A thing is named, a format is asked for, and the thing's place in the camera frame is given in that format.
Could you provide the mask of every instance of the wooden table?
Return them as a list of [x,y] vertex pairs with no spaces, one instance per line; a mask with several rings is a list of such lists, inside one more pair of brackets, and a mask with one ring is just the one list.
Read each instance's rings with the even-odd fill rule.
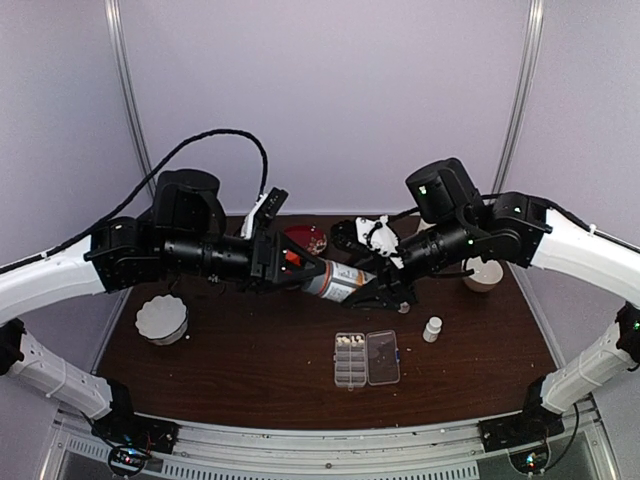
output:
[[[281,217],[276,227],[338,217]],[[406,235],[417,220],[406,219]],[[340,258],[329,249],[327,256]],[[347,310],[300,291],[258,296],[230,286],[219,295],[184,277],[175,291],[189,308],[189,339],[157,347],[138,335],[135,314],[167,293],[167,282],[136,287],[100,365],[100,375],[131,390],[143,413],[241,427],[356,429],[411,426],[518,410],[526,387],[555,369],[511,272],[488,294],[461,280],[418,283],[420,303],[406,315]],[[437,342],[422,339],[432,315],[444,321]],[[333,381],[334,335],[395,330],[398,384],[356,389]]]

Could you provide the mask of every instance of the pill organizer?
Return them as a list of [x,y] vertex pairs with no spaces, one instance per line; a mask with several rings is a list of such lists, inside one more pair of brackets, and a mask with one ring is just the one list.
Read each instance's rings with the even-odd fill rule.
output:
[[396,334],[393,330],[339,332],[335,336],[334,380],[338,387],[353,390],[400,381]]

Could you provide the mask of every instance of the red plate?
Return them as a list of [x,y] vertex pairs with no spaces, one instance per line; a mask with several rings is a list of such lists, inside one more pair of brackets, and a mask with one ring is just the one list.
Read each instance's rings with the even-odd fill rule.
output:
[[327,235],[315,225],[294,225],[284,233],[312,255],[320,255],[327,248]]

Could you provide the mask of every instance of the small white bottle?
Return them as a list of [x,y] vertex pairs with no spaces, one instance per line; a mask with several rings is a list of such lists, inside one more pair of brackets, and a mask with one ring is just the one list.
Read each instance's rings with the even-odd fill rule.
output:
[[438,339],[438,334],[442,330],[442,319],[440,317],[431,317],[424,328],[422,338],[425,342],[433,343]]

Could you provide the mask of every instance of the black cylinder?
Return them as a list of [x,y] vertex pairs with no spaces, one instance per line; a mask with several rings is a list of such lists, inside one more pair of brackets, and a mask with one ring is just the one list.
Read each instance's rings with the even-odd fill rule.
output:
[[457,221],[423,230],[400,242],[403,275],[413,281],[468,258],[473,241]]
[[242,280],[249,276],[251,245],[237,237],[219,239],[168,238],[163,246],[163,261],[169,271],[221,280]]

